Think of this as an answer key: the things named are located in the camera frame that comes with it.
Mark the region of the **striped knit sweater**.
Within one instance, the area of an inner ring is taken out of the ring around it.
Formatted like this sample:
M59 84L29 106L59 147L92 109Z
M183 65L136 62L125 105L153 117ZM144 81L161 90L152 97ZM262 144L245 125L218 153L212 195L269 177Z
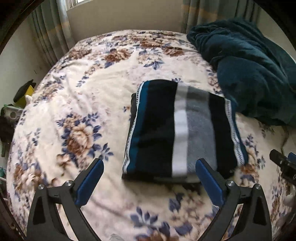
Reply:
M141 83L136 93L138 109L126 140L124 179L197 183L199 159L224 178L248 163L230 100L162 79Z

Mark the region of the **black clothing pile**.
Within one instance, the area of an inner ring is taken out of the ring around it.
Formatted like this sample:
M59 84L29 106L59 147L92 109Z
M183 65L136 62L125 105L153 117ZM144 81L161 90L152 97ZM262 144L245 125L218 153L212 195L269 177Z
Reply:
M8 122L4 116L4 108L1 109L1 125L0 125L0 135L1 135L1 157L5 157L6 153L9 151L13 135L14 135L14 125Z

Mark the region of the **dark teal plush blanket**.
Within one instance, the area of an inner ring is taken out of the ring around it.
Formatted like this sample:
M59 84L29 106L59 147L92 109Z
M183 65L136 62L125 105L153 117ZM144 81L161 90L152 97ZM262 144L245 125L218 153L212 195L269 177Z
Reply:
M265 125L295 127L295 61L244 19L196 25L187 34L216 71L236 112Z

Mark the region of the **floral bed blanket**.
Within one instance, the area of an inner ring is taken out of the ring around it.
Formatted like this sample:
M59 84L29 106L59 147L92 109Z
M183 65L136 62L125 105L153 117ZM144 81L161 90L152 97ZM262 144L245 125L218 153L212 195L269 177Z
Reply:
M219 210L199 178L174 183L122 177L132 94L158 79L226 98L213 67L187 35L176 32L94 36L52 67L23 110L8 160L8 204L26 238L36 188L75 180L98 158L104 172L81 211L100 240L199 240ZM295 240L295 181L282 178L269 158L273 149L295 154L295 127L235 116L248 163L223 178L241 187L260 184L272 240Z

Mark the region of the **yellow box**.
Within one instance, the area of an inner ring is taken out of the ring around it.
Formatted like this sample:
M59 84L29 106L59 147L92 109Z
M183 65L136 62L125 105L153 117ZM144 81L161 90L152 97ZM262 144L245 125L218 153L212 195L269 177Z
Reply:
M25 108L25 106L30 102L33 93L34 88L30 85L24 95L15 103L15 106Z

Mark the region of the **black hat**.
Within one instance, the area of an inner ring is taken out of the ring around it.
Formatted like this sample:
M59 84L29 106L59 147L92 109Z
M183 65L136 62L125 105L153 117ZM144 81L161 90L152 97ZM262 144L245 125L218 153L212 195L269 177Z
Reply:
M14 103L17 103L25 95L31 96L35 91L34 90L35 86L36 86L36 83L34 82L33 79L29 80L27 83L21 86L15 94L15 97L13 99Z

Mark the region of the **folded black garment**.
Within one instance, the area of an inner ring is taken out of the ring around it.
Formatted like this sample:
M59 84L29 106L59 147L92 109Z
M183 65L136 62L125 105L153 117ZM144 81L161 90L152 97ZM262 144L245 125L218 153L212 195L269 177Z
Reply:
M131 107L130 107L130 124L129 124L129 131L131 131L132 126L135 122L135 118L137 115L137 109L138 109L138 94L133 93L132 99L131 99Z

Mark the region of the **right teal curtain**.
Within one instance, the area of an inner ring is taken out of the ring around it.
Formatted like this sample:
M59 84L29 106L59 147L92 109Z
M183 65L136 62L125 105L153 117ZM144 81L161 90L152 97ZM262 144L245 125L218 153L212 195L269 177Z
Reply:
M250 0L187 0L181 7L182 33L200 24L243 18L249 22L257 23L261 7Z

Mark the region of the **teal curtain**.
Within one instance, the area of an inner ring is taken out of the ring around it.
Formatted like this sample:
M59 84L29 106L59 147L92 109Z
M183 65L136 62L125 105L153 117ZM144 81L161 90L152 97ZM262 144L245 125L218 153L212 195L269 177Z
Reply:
M34 39L50 66L60 60L74 45L67 10L77 1L43 1L29 15Z
M257 23L261 7L250 0L187 0L181 7L182 33L200 24L243 18L249 22Z

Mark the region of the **left teal curtain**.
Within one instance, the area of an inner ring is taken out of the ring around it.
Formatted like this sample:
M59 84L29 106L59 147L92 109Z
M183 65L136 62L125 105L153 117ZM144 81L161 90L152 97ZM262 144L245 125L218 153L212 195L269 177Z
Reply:
M77 1L43 1L29 15L34 39L50 66L60 60L74 45L67 10Z

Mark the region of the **window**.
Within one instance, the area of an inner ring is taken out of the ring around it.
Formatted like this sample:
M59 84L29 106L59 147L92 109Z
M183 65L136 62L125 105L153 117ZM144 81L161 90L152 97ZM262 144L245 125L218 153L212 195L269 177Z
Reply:
M92 0L66 0L66 10L70 10L72 8L74 8L75 6L79 6L81 4L84 4L84 3L88 3L89 1L92 1Z

